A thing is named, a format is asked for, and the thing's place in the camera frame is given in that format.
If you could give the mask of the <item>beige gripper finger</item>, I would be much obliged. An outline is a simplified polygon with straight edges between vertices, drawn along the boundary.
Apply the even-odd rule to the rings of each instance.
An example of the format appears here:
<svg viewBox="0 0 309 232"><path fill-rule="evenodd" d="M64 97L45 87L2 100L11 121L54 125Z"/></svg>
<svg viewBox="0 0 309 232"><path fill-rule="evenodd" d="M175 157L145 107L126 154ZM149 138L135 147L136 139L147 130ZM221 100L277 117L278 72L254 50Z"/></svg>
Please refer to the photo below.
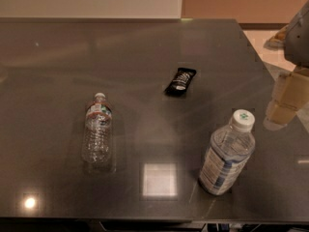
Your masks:
<svg viewBox="0 0 309 232"><path fill-rule="evenodd" d="M296 113L309 102L309 69L296 66L281 72L274 84L267 106L266 126L287 126Z"/></svg>

